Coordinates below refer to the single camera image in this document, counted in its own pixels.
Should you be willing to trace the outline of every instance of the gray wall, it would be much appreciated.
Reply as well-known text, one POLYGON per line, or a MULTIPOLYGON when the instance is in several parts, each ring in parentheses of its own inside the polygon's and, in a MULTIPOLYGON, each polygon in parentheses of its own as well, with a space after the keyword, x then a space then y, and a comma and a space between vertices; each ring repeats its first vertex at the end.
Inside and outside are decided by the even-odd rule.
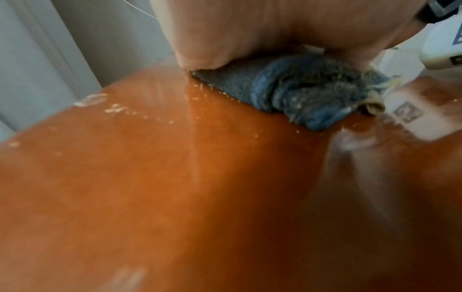
MULTIPOLYGON (((159 23, 122 0, 51 0, 102 86, 172 54, 159 23)), ((149 0, 129 0, 149 14, 149 0)))

